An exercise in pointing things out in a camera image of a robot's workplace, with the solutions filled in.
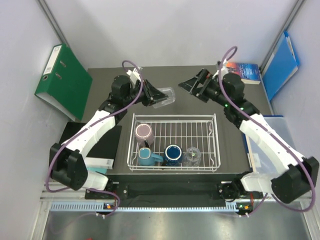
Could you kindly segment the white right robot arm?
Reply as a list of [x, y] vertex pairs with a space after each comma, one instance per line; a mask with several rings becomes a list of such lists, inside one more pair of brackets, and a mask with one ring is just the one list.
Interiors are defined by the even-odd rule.
[[179, 87], [204, 103], [212, 100], [223, 106], [225, 117], [255, 142], [275, 167], [271, 173], [244, 173], [233, 185], [234, 194], [245, 198], [251, 192], [264, 192], [284, 204], [307, 192], [314, 194], [319, 161], [297, 152], [270, 127], [260, 111], [245, 99], [245, 84], [240, 76], [227, 73], [221, 81], [218, 77], [203, 68], [196, 76], [179, 83]]

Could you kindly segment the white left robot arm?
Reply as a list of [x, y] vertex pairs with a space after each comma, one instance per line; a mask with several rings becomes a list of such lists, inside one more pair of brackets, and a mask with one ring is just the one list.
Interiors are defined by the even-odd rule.
[[108, 98], [100, 105], [91, 120], [75, 135], [62, 144], [55, 143], [49, 151], [49, 167], [45, 187], [50, 191], [49, 180], [55, 180], [64, 189], [77, 191], [94, 189], [102, 198], [109, 198], [114, 191], [106, 175], [87, 169], [85, 158], [90, 150], [126, 115], [128, 108], [137, 103], [145, 107], [161, 104], [170, 99], [147, 79], [132, 81], [118, 75], [111, 84]]

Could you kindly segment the clear faceted glass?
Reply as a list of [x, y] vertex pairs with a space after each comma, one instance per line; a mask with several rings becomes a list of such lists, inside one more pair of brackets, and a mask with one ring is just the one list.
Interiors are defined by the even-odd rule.
[[158, 108], [170, 105], [175, 102], [176, 95], [175, 95], [175, 91], [172, 87], [163, 87], [163, 88], [158, 88], [157, 90], [159, 90], [163, 94], [167, 95], [167, 98], [160, 101], [159, 103], [154, 104], [153, 105], [154, 109], [158, 109]]
[[183, 156], [183, 162], [186, 167], [199, 167], [202, 154], [196, 147], [190, 147]]

